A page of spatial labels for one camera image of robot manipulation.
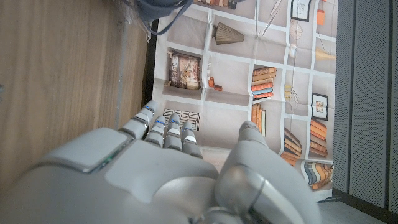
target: bookshelf wallpaper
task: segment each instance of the bookshelf wallpaper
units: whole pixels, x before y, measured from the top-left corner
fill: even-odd
[[[157,38],[152,99],[167,114],[181,107],[200,111],[200,128],[206,132],[199,131],[197,120],[198,136],[209,140],[201,141],[209,149],[231,149],[238,140],[238,129],[231,127],[253,121],[269,149],[323,200],[331,196],[334,170],[338,1],[303,4],[308,11],[298,11],[295,1],[242,1],[235,9],[195,1]],[[161,18],[159,29],[174,16]],[[198,76],[199,90],[170,86],[170,68],[178,63],[170,59],[174,52],[200,58],[199,71],[178,70],[182,83]],[[181,106],[166,108],[166,101]],[[305,170],[309,163],[326,167],[319,169],[328,178],[316,187]]]

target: wooden surface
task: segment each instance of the wooden surface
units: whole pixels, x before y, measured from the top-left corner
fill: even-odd
[[[137,113],[146,47],[110,0],[0,1],[0,193],[49,150]]]

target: gray wall panel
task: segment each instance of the gray wall panel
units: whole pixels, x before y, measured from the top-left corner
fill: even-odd
[[[348,193],[349,117],[354,26],[354,2],[340,1],[337,20],[333,187]]]
[[[350,194],[384,208],[388,1],[356,1]]]
[[[398,1],[393,5],[392,91],[391,91],[391,147],[389,210],[398,213]]]

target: framed picture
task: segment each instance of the framed picture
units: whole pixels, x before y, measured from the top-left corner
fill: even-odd
[[[311,0],[292,0],[291,18],[308,22],[310,20],[310,5]]]
[[[329,97],[317,93],[312,93],[312,117],[320,120],[328,120],[328,100]]]

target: white robotic hand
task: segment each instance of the white robotic hand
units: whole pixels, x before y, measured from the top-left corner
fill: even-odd
[[[0,197],[4,223],[320,223],[300,174],[246,121],[220,174],[192,125],[165,130],[150,101],[119,131],[88,132],[44,156]]]

